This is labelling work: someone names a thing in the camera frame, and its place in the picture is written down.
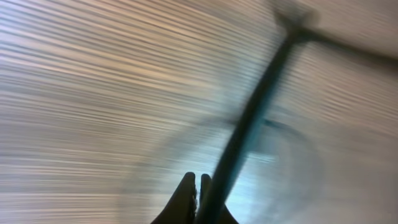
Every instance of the black rod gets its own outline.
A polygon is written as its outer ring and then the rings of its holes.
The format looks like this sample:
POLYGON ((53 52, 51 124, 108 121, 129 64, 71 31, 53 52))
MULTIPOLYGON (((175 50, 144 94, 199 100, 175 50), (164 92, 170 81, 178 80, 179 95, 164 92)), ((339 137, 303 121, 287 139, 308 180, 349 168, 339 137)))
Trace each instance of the black rod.
POLYGON ((252 148, 254 139, 259 133, 262 120, 271 104, 287 59, 295 44, 302 41, 302 37, 301 29, 287 34, 257 84, 217 165, 213 181, 199 208, 195 224, 212 224, 217 221, 246 156, 252 148))
POLYGON ((357 57, 368 59, 369 61, 383 63, 388 66, 398 67, 398 55, 389 55, 384 52, 370 49, 369 47, 357 46, 347 40, 337 38, 332 34, 319 29, 306 29, 310 41, 319 42, 322 45, 331 47, 333 50, 342 50, 352 53, 357 57))

